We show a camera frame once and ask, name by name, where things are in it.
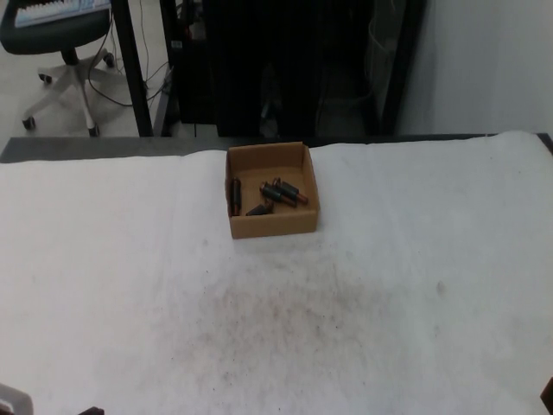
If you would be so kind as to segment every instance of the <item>white wall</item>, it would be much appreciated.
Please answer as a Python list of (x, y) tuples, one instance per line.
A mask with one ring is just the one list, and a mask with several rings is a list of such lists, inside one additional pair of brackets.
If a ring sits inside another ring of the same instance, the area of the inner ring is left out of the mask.
[(399, 125), (553, 132), (553, 1), (429, 0)]

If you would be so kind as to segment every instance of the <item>cardboard box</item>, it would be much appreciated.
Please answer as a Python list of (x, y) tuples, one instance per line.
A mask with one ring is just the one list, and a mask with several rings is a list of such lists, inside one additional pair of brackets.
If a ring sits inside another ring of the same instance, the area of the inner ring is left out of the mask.
[[(240, 216), (232, 216), (231, 182), (237, 177), (242, 182), (242, 209)], [(264, 202), (259, 187), (281, 177), (300, 189), (309, 198), (307, 205), (296, 208), (275, 203), (273, 214), (245, 216)], [(226, 205), (231, 234), (234, 239), (260, 236), (309, 233), (317, 229), (319, 220), (319, 193), (315, 181), (309, 148), (302, 143), (248, 145), (233, 147), (226, 155)]]

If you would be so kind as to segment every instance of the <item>dark battery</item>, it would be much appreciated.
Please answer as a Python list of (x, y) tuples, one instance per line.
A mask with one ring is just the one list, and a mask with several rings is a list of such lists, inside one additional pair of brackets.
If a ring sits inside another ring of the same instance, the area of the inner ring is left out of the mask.
[(292, 186), (289, 183), (282, 182), (280, 180), (280, 177), (273, 181), (273, 188), (276, 188), (284, 196), (290, 198), (293, 201), (299, 201), (300, 203), (303, 203), (304, 205), (307, 205), (309, 203), (309, 199), (307, 198), (307, 196), (304, 196), (300, 193), (299, 188), (295, 188), (294, 186)]
[(246, 216), (263, 216), (264, 214), (272, 214), (275, 207), (274, 201), (267, 201), (259, 206), (254, 207)]
[(272, 201), (281, 201), (282, 203), (286, 203), (287, 205), (295, 208), (297, 206), (296, 201), (293, 201), (289, 197), (286, 197), (282, 194), (282, 192), (276, 188), (273, 188), (269, 183), (265, 182), (261, 185), (259, 188), (259, 191), (261, 191), (261, 194), (265, 196), (267, 199), (271, 199)]
[(237, 177), (232, 179), (232, 216), (240, 216), (242, 208), (242, 182)]

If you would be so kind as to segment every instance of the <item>dirty spot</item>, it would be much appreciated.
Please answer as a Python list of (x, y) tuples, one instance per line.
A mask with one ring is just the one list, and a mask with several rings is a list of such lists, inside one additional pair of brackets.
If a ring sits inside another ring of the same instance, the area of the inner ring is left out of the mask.
[(278, 272), (214, 267), (213, 283), (201, 286), (204, 295), (183, 298), (166, 288), (164, 315), (180, 324), (160, 318), (153, 342), (175, 357), (174, 370), (201, 374), (194, 379), (198, 390), (209, 385), (226, 393), (232, 383), (258, 390), (264, 401), (276, 393), (257, 382), (266, 371), (275, 384), (299, 391), (329, 376), (356, 374), (361, 382), (375, 362), (397, 373), (407, 364), (405, 286), (386, 285), (354, 266), (341, 269), (332, 257), (301, 263), (297, 276), (285, 271), (289, 264), (281, 259), (264, 262)]
[(435, 286), (435, 292), (437, 292), (440, 297), (445, 296), (445, 294), (446, 294), (446, 285), (443, 283), (443, 281), (440, 281)]

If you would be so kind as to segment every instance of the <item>chair base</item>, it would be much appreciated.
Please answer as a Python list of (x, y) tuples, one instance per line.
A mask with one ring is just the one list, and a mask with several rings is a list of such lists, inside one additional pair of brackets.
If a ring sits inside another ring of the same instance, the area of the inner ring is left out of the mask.
[(89, 131), (89, 135), (90, 137), (97, 137), (99, 135), (99, 127), (90, 112), (90, 106), (88, 105), (85, 93), (85, 82), (88, 80), (89, 75), (91, 81), (104, 81), (109, 78), (124, 80), (124, 76), (122, 75), (97, 69), (96, 66), (101, 61), (105, 61), (108, 67), (113, 67), (113, 55), (108, 53), (106, 49), (102, 49), (97, 55), (80, 61), (76, 60), (75, 64), (39, 68), (38, 75), (40, 79), (45, 84), (52, 83), (52, 80), (54, 80), (54, 83), (38, 93), (33, 100), (35, 103), (23, 113), (22, 121), (25, 129), (33, 130), (35, 128), (33, 116), (53, 104), (68, 87), (73, 86), (79, 96), (80, 108), (85, 115), (86, 128)]

